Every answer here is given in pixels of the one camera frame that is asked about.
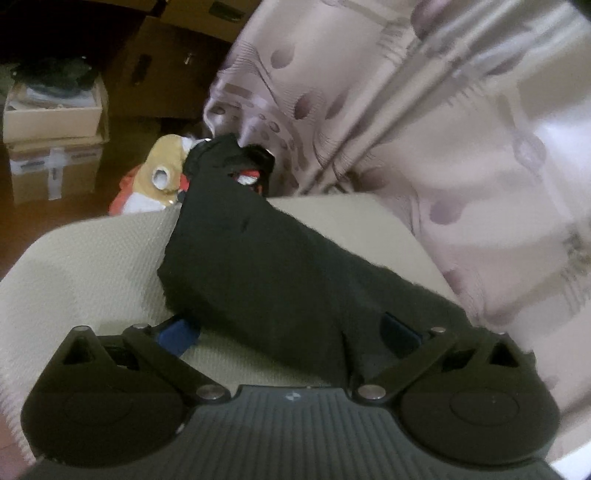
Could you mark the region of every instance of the curtain fold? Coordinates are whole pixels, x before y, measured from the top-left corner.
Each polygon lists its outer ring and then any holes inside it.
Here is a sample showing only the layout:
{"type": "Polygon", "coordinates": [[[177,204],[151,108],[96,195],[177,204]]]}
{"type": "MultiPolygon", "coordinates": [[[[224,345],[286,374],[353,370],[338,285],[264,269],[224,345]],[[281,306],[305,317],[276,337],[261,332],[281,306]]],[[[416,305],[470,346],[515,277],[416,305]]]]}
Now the curtain fold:
{"type": "Polygon", "coordinates": [[[591,438],[591,354],[541,351],[591,338],[591,24],[570,3],[264,0],[204,120],[275,155],[273,195],[377,194],[474,323],[536,351],[579,431],[552,455],[591,438]]]}

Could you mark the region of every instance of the folded black clothing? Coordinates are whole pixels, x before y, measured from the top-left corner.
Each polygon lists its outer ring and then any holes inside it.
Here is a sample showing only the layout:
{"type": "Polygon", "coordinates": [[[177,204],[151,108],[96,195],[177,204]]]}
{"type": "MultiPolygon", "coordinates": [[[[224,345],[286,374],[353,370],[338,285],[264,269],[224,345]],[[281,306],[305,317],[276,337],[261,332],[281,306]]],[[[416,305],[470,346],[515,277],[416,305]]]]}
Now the folded black clothing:
{"type": "Polygon", "coordinates": [[[459,306],[233,181],[215,152],[194,169],[158,269],[171,310],[342,387],[352,371],[371,378],[397,362],[380,337],[385,312],[417,331],[469,327],[459,306]]]}

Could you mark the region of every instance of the ribbed plastic panel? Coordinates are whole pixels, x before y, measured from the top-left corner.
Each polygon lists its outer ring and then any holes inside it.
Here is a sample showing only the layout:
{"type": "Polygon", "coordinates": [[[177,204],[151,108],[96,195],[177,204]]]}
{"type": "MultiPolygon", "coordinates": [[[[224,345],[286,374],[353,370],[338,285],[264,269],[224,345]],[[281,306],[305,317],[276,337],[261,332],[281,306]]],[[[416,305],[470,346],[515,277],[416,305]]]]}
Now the ribbed plastic panel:
{"type": "Polygon", "coordinates": [[[199,408],[168,446],[117,468],[42,461],[25,480],[558,480],[543,462],[505,471],[448,465],[423,452],[384,409],[335,388],[243,387],[199,408]]]}

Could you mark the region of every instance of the metal screw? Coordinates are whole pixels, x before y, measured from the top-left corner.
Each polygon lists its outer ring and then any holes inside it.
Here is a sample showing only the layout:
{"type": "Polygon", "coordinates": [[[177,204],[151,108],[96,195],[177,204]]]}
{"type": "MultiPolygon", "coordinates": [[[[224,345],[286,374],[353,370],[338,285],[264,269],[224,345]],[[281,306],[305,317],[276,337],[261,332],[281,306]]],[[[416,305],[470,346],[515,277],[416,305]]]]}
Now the metal screw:
{"type": "Polygon", "coordinates": [[[203,400],[219,400],[226,394],[226,389],[221,385],[202,385],[196,394],[203,400]]]}
{"type": "Polygon", "coordinates": [[[361,385],[357,393],[365,400],[380,400],[386,396],[386,389],[379,385],[361,385]]]}

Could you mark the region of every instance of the black fabric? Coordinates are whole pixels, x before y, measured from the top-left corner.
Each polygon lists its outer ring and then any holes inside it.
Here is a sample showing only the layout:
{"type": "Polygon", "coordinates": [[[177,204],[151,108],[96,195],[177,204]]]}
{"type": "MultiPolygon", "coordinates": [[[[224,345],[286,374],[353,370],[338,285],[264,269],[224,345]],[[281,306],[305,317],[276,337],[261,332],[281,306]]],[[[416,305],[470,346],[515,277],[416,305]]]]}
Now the black fabric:
{"type": "Polygon", "coordinates": [[[417,331],[468,327],[457,305],[341,249],[230,179],[229,165],[249,160],[226,141],[228,157],[209,146],[192,167],[158,269],[169,308],[191,310],[204,326],[335,386],[347,385],[348,365],[370,378],[397,361],[379,335],[384,312],[417,331]]]}

